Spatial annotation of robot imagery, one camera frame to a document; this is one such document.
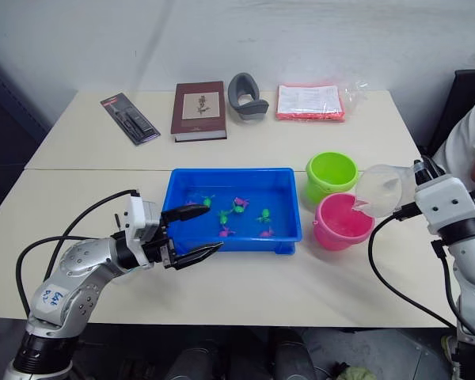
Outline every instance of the brown book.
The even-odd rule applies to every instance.
[[[177,143],[226,139],[223,82],[179,83],[171,134]]]

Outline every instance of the person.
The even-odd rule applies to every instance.
[[[475,189],[475,105],[455,125],[433,160],[469,191]]]

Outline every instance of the green bucket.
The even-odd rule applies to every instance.
[[[357,165],[348,156],[337,152],[317,154],[306,165],[306,174],[306,195],[314,203],[334,192],[347,192],[359,177]]]

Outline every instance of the pink bucket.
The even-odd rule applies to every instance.
[[[340,251],[365,241],[374,227],[374,219],[352,210],[355,196],[345,192],[324,198],[317,207],[313,233],[320,245]]]

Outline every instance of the clear plastic funnel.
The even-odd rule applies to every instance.
[[[381,218],[413,201],[415,174],[412,168],[375,165],[366,170],[355,186],[354,210]]]

